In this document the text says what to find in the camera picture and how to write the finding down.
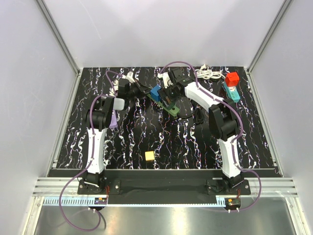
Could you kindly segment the green power strip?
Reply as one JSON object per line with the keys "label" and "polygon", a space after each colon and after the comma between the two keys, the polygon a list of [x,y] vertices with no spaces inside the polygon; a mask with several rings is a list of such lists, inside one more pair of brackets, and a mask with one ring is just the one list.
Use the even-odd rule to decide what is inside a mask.
{"label": "green power strip", "polygon": [[146,94],[147,97],[149,97],[153,102],[155,102],[159,107],[161,107],[163,110],[165,110],[166,112],[168,112],[170,115],[172,115],[173,117],[177,117],[178,113],[180,111],[180,109],[174,104],[172,106],[170,106],[169,108],[166,107],[162,101],[161,98],[159,97],[159,95],[153,94],[153,93],[148,93]]}

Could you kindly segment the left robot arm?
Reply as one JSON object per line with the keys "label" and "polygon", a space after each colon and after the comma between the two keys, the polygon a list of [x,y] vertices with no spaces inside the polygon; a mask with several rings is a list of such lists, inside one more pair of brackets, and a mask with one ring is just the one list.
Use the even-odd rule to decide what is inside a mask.
{"label": "left robot arm", "polygon": [[79,189],[100,194],[108,188],[104,179],[103,151],[107,131],[116,123],[114,112],[126,109],[131,98],[144,97],[150,90],[138,81],[132,83],[122,79],[118,84],[117,97],[105,94],[94,97],[85,117],[89,138],[88,161],[81,174]]}

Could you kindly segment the purple power strip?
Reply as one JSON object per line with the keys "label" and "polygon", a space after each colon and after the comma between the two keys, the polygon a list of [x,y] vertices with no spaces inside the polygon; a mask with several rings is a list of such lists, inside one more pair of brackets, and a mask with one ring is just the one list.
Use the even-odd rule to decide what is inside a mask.
{"label": "purple power strip", "polygon": [[111,123],[109,125],[109,128],[110,129],[114,129],[114,128],[117,128],[118,127],[118,122],[117,122],[117,114],[116,114],[116,111],[113,110],[112,112],[112,118],[111,118]]}

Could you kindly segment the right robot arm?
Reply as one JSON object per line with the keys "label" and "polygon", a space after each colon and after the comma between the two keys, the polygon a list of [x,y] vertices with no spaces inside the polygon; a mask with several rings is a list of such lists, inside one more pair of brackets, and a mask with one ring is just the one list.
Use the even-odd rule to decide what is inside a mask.
{"label": "right robot arm", "polygon": [[186,97],[208,112],[209,131],[217,139],[222,157],[222,180],[213,191],[235,193],[244,178],[237,150],[242,121],[234,101],[214,95],[199,83],[197,77],[184,76],[180,69],[160,72],[157,77],[163,80],[164,87],[157,93],[166,108],[172,108],[179,98]]}

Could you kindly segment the blue cube plug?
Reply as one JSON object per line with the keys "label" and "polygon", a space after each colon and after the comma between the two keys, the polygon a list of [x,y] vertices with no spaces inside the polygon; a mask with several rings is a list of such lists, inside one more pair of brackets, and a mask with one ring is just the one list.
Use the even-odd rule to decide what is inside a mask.
{"label": "blue cube plug", "polygon": [[161,97],[158,93],[158,91],[161,89],[161,87],[159,85],[156,85],[155,87],[153,87],[151,90],[150,90],[150,96],[151,98],[156,101],[156,102],[160,102],[161,101]]}

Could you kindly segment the yellow cube plug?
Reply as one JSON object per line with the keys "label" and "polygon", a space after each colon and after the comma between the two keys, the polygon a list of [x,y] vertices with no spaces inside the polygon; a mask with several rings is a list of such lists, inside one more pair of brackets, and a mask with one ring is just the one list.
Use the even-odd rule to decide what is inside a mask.
{"label": "yellow cube plug", "polygon": [[145,161],[150,162],[155,160],[154,151],[146,151],[145,152]]}

